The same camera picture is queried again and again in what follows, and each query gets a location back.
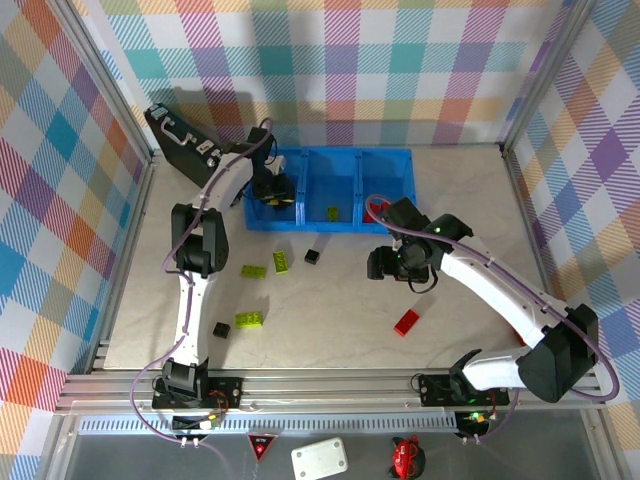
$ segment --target bin compartment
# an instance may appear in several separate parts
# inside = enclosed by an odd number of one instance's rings
[[[245,221],[249,230],[327,233],[386,233],[365,223],[364,200],[373,193],[396,201],[416,201],[411,151],[406,149],[282,148],[284,172],[296,186],[295,206],[274,210],[248,194]],[[328,210],[338,209],[330,222]]]

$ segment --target red lego brick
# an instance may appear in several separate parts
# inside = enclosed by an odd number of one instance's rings
[[[420,315],[409,309],[407,310],[407,313],[405,313],[404,316],[400,319],[400,321],[396,323],[396,326],[393,327],[393,329],[398,332],[401,337],[404,337],[407,332],[411,330],[411,327],[415,325],[419,318]]]

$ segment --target briefcase handle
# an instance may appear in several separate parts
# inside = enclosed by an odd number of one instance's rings
[[[164,120],[162,121],[162,124],[160,125],[160,130],[162,130],[162,133],[164,133],[167,137],[169,137],[171,140],[176,142],[178,145],[184,147],[189,142],[189,140],[191,140],[193,135],[191,135],[190,133],[187,133],[185,135],[185,137],[184,137],[184,140],[180,140],[178,137],[176,137],[173,133],[171,133],[166,128],[166,125],[169,125],[170,127],[173,127],[175,124],[176,124],[176,122],[171,120],[169,117],[164,117]]]

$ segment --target wire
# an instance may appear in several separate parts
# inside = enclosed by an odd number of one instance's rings
[[[409,230],[409,229],[398,227],[397,225],[393,225],[385,222],[371,209],[371,202],[374,200],[382,200],[385,202],[391,202],[391,200],[389,200],[387,197],[383,195],[373,194],[373,195],[369,195],[367,197],[367,200],[365,201],[365,208],[367,209],[367,213],[371,215],[371,218],[373,218],[373,220],[378,222],[380,225],[384,225],[389,230],[394,230],[396,232],[403,233],[405,235],[413,235],[415,237],[426,238],[428,240],[436,240],[439,242],[448,243],[449,245],[452,245],[453,247],[458,248],[468,253],[469,255],[475,257],[476,259],[481,261],[483,265],[485,265],[488,269],[496,271],[503,279],[505,279],[512,286],[516,287],[518,290],[520,290],[521,293],[529,297],[530,300],[532,300],[534,303],[536,303],[540,307],[546,306],[546,302],[542,298],[540,298],[540,296],[537,295],[534,291],[532,291],[529,287],[527,287],[522,281],[520,281],[518,278],[513,276],[508,270],[502,267],[499,263],[493,262],[489,257],[482,254],[481,252],[478,252],[476,249],[471,248],[468,245],[465,245],[463,243],[460,243],[456,240],[452,240],[447,237],[435,235],[433,233]],[[571,389],[571,392],[573,392],[575,395],[579,397],[586,398],[588,400],[595,400],[599,402],[607,402],[609,400],[613,400],[614,398],[616,398],[618,396],[618,393],[620,393],[620,379],[618,378],[618,375],[616,374],[616,371],[613,368],[613,365],[611,364],[609,359],[604,355],[604,353],[602,353],[602,350],[600,350],[600,347],[598,346],[597,342],[594,342],[591,338],[589,338],[589,336],[586,333],[584,333],[580,328],[578,328],[577,325],[575,325],[569,319],[565,318],[555,308],[551,306],[547,306],[546,311],[549,314],[551,314],[551,316],[553,316],[556,320],[564,323],[567,327],[569,327],[576,335],[578,335],[582,339],[582,341],[587,345],[587,347],[589,347],[596,354],[600,362],[602,362],[602,365],[604,366],[605,370],[607,371],[607,374],[611,377],[611,391],[606,395],[591,395],[590,393],[584,393],[574,388]]]
[[[511,400],[511,407],[509,407],[509,411],[507,412],[507,414],[504,416],[504,418],[502,419],[502,421],[498,424],[498,426],[496,428],[494,428],[490,432],[487,432],[484,435],[482,435],[482,439],[483,440],[487,440],[487,439],[493,437],[494,435],[497,435],[499,432],[501,432],[504,429],[504,427],[507,424],[507,422],[509,421],[509,419],[513,416],[513,412],[515,412],[515,410],[516,410],[516,406],[518,405],[518,399],[519,398],[520,398],[520,389],[519,388],[514,388],[513,389],[513,399]],[[465,435],[467,437],[474,438],[472,435],[469,435],[467,432],[463,432],[462,430],[459,430],[459,433],[461,433],[462,435]]]
[[[138,382],[140,382],[140,379],[142,378],[142,376],[145,373],[147,373],[153,366],[155,366],[158,363],[164,362],[167,359],[169,359],[171,357],[171,355],[173,355],[178,350],[178,348],[180,348],[180,345],[182,345],[182,342],[184,342],[184,340],[185,340],[185,338],[187,336],[187,331],[189,329],[189,320],[190,320],[190,317],[191,317],[191,304],[192,304],[192,301],[193,301],[193,284],[194,284],[193,278],[192,278],[190,273],[181,272],[180,270],[169,270],[169,262],[173,259],[174,255],[178,252],[180,247],[187,240],[187,238],[189,237],[191,232],[198,226],[198,224],[200,222],[200,217],[202,216],[202,213],[204,212],[204,208],[207,205],[207,203],[209,202],[209,197],[211,195],[211,190],[213,190],[213,187],[216,185],[218,180],[226,172],[229,171],[230,167],[235,165],[237,162],[245,159],[246,156],[248,156],[248,155],[252,154],[253,152],[255,152],[258,148],[260,148],[260,146],[264,142],[267,141],[267,139],[269,138],[269,135],[271,135],[271,130],[273,129],[273,120],[270,117],[267,117],[264,120],[262,120],[262,122],[260,122],[260,126],[262,127],[262,125],[264,125],[265,122],[269,122],[269,126],[267,128],[267,133],[264,135],[264,137],[258,143],[254,144],[252,147],[248,148],[245,152],[240,153],[235,158],[233,158],[225,167],[218,168],[216,170],[216,173],[211,176],[211,178],[209,179],[209,181],[206,183],[206,185],[204,186],[204,188],[202,190],[202,195],[201,195],[202,201],[200,202],[200,207],[198,208],[198,211],[196,212],[196,215],[194,216],[193,221],[187,227],[187,229],[183,233],[182,237],[180,237],[180,239],[176,242],[176,244],[173,246],[171,251],[167,254],[167,256],[165,257],[164,261],[162,262],[162,270],[165,273],[170,274],[170,275],[178,275],[181,278],[183,278],[188,284],[187,305],[186,305],[186,309],[185,309],[186,310],[186,314],[185,314],[184,324],[182,326],[182,336],[178,339],[178,341],[174,344],[174,346],[167,353],[165,353],[160,358],[158,358],[156,360],[153,360],[151,363],[149,363],[147,366],[145,366],[142,370],[140,370],[140,372],[138,372],[138,374],[133,379],[133,382],[131,383],[131,389],[129,390],[129,403],[131,403],[131,407],[133,408],[133,413],[136,415],[136,417],[138,417],[138,420],[140,420],[144,424],[144,426],[146,426],[155,435],[159,436],[160,438],[164,438],[165,440],[167,440],[169,442],[182,444],[181,440],[178,440],[175,437],[167,435],[166,433],[161,432],[160,430],[155,428],[153,425],[151,425],[142,416],[142,414],[140,413],[140,410],[138,409],[138,406],[136,405],[135,398],[134,398],[134,393],[135,393],[136,386],[138,385]],[[190,444],[196,446],[196,444],[193,443],[193,440],[188,440],[187,443],[190,443]],[[213,445],[209,445],[209,444],[203,443],[203,442],[198,443],[198,445],[203,446],[203,447],[211,450],[214,454],[216,454],[220,458],[225,470],[229,474],[229,478],[233,478],[233,476],[231,475],[231,467],[229,466],[229,462],[224,458],[222,453],[217,448],[215,448]]]
[[[416,290],[415,288],[413,288],[413,283],[411,282],[411,272],[409,272],[409,277],[407,279],[407,283],[409,284],[409,288],[411,289],[411,291],[413,293],[417,293],[419,295],[422,295],[423,293],[429,293],[431,290],[433,290],[434,288],[436,288],[436,285],[438,284],[438,274],[436,273],[435,268],[433,268],[433,266],[431,267],[431,276],[433,276],[433,283],[431,284],[431,286],[427,287],[425,290]]]
[[[276,140],[276,137],[273,137],[273,144],[276,147],[276,151],[273,155],[273,159],[270,162],[264,162],[266,166],[271,165],[273,162],[276,161],[276,158],[278,158],[278,140]]]
[[[229,398],[227,397],[227,395],[224,392],[221,392],[220,390],[212,390],[211,392],[209,392],[209,396],[213,396],[213,395],[222,395],[222,398],[224,398],[224,401],[226,404],[224,413],[227,413],[229,411]],[[220,399],[218,399],[218,410],[220,410],[220,413],[223,413],[222,407],[220,406]]]

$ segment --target beige floor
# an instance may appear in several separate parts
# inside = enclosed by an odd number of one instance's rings
[[[506,170],[495,147],[413,150],[418,206],[431,218],[452,213],[470,225],[493,252],[540,284]],[[160,264],[170,248],[169,213],[197,188],[166,163],[157,178],[110,342],[106,368],[141,368],[164,354],[174,338],[178,281]],[[232,328],[227,340],[210,335],[210,366],[448,367],[473,348],[516,345],[509,325],[473,292],[441,278],[418,296],[392,279],[367,280],[369,252],[390,237],[248,232],[242,207],[225,216],[231,253],[210,310],[233,325],[239,312],[260,310],[258,329]],[[317,265],[304,262],[320,249]],[[289,273],[275,275],[271,254],[285,250]],[[267,279],[243,279],[243,264],[267,265]],[[420,320],[402,338],[393,326],[407,309]]]

